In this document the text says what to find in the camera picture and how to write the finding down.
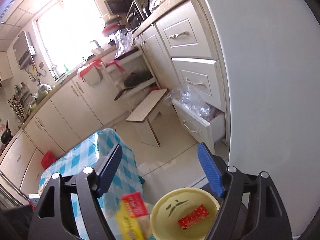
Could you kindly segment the open white bottom drawer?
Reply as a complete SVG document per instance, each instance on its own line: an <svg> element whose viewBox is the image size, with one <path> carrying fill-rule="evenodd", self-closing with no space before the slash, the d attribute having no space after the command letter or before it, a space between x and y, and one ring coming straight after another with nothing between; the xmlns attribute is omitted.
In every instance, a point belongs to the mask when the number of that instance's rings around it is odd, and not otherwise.
<svg viewBox="0 0 320 240"><path fill-rule="evenodd" d="M215 154L215 144L226 136L225 114L216 109L212 120L207 121L184 108L177 100L172 103L182 127L198 142L205 143L211 154Z"/></svg>

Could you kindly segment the blue checkered tablecloth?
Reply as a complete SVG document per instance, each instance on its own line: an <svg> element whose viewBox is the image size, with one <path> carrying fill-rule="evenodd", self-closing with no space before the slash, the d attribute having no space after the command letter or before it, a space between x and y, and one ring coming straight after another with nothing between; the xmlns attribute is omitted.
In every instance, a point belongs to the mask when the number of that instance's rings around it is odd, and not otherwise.
<svg viewBox="0 0 320 240"><path fill-rule="evenodd" d="M50 165L29 239L114 239L107 219L122 196L143 191L135 154L110 128L90 135Z"/></svg>

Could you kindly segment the small wooden stool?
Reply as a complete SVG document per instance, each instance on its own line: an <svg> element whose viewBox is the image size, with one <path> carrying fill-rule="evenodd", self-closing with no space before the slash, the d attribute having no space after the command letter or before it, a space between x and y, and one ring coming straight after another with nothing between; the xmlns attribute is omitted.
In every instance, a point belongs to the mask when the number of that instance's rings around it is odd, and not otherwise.
<svg viewBox="0 0 320 240"><path fill-rule="evenodd" d="M167 93L167 89L151 91L126 119L127 122L133 123L141 142L144 144L156 147L160 146L149 116Z"/></svg>

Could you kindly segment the black pan on shelf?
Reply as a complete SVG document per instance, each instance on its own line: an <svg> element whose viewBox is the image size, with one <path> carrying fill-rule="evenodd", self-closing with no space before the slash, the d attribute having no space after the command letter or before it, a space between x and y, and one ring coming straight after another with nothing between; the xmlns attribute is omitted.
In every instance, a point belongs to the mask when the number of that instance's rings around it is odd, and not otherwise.
<svg viewBox="0 0 320 240"><path fill-rule="evenodd" d="M117 101L124 92L131 90L141 83L144 83L152 78L152 74L147 71L141 71L141 72L132 72L124 81L124 89L122 89L117 96L114 98L114 101Z"/></svg>

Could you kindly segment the clear plastic bag in drawer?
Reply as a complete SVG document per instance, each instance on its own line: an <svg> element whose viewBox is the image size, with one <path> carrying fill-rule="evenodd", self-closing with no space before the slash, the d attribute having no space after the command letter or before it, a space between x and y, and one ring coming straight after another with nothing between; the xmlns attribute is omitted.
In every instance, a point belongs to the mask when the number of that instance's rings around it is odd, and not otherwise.
<svg viewBox="0 0 320 240"><path fill-rule="evenodd" d="M206 121L211 120L212 111L210 106L201 98L199 92L190 85L178 86L165 96L167 105L172 105L174 100L179 102L183 109L190 110Z"/></svg>

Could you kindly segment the red small packet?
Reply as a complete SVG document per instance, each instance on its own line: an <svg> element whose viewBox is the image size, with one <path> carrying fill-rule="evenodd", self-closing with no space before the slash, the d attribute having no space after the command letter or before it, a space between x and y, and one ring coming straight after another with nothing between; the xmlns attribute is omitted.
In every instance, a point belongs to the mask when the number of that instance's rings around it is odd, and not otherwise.
<svg viewBox="0 0 320 240"><path fill-rule="evenodd" d="M181 218L178 221L178 225L183 230L187 230L188 228L195 226L198 222L202 221L208 216L209 211L204 207L204 205L200 205L193 212Z"/></svg>

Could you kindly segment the red trash bin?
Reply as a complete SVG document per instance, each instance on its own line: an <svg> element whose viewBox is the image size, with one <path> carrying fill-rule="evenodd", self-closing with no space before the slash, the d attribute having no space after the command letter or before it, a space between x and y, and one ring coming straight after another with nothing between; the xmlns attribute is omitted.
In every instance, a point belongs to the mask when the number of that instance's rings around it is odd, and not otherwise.
<svg viewBox="0 0 320 240"><path fill-rule="evenodd" d="M56 162L56 158L52 152L48 151L45 153L41 160L42 167L46 170L49 166Z"/></svg>

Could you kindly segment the clear plastic bag on counter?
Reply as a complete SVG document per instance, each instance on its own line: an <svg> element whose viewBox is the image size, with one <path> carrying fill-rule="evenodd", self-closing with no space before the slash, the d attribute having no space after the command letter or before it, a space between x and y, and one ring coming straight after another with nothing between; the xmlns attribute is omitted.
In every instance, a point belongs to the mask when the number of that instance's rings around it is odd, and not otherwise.
<svg viewBox="0 0 320 240"><path fill-rule="evenodd" d="M131 29L124 28L118 30L112 35L111 39L114 40L117 48L116 58L127 53L132 48L133 33Z"/></svg>

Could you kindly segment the white corner shelf rack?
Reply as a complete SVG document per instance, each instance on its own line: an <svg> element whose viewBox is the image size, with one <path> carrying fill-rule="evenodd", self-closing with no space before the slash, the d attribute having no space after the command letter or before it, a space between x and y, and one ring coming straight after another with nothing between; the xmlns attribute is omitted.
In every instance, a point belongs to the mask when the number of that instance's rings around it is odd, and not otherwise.
<svg viewBox="0 0 320 240"><path fill-rule="evenodd" d="M133 48L102 66L116 88L114 101L121 101L132 112L153 90L160 88L152 66L144 52Z"/></svg>

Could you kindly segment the white refrigerator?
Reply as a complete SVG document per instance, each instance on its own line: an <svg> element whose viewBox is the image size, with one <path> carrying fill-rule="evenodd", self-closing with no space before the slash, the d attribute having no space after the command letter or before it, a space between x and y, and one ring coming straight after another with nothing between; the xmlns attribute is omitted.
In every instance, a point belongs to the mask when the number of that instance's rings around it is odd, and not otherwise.
<svg viewBox="0 0 320 240"><path fill-rule="evenodd" d="M266 171L293 237L319 208L319 23L304 0L205 0L225 61L229 164Z"/></svg>

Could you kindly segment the white hanging cutting board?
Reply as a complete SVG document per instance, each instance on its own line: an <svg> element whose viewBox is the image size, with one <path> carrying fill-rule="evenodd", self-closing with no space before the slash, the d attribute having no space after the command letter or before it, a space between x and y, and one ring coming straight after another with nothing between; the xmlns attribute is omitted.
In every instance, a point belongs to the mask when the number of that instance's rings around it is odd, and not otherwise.
<svg viewBox="0 0 320 240"><path fill-rule="evenodd" d="M79 69L78 76L80 77L80 79L86 82L90 87L96 86L103 79L100 70L98 69L98 67L96 67L93 64L84 66L81 69Z"/></svg>

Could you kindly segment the red yellow snack wrapper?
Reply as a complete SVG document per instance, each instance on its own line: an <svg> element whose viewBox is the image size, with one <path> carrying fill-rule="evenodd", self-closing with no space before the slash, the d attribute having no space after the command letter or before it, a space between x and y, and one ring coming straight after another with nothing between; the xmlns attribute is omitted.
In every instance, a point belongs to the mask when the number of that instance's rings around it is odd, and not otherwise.
<svg viewBox="0 0 320 240"><path fill-rule="evenodd" d="M140 192L121 197L116 222L123 239L147 240L152 236L150 215Z"/></svg>

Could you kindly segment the yellow plastic trash bucket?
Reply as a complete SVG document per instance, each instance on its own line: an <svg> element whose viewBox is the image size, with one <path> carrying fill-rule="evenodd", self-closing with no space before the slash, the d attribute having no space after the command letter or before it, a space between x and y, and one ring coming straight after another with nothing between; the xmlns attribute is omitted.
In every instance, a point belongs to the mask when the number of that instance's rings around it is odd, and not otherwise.
<svg viewBox="0 0 320 240"><path fill-rule="evenodd" d="M195 226L183 230L178 221L200 205L209 211L209 216ZM155 239L205 239L214 223L220 204L210 193L191 187L171 191L153 207L150 225Z"/></svg>

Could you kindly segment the black frying pan on counter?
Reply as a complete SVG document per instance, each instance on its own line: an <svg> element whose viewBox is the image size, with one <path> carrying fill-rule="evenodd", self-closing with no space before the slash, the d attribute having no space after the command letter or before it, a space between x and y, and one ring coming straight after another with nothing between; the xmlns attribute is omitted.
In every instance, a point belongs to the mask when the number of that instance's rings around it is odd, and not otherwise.
<svg viewBox="0 0 320 240"><path fill-rule="evenodd" d="M1 135L1 142L2 142L2 144L7 145L11 141L12 138L13 138L13 136L12 136L11 130L9 128L9 121L7 120L5 131Z"/></svg>

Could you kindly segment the wall water heater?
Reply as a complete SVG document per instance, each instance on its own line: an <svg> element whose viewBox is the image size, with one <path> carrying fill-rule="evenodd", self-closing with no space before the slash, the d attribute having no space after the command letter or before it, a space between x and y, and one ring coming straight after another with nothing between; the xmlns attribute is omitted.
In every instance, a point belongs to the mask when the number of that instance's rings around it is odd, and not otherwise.
<svg viewBox="0 0 320 240"><path fill-rule="evenodd" d="M22 31L18 35L18 39L13 45L14 54L19 66L19 69L24 69L31 59L36 55L30 34L27 31Z"/></svg>

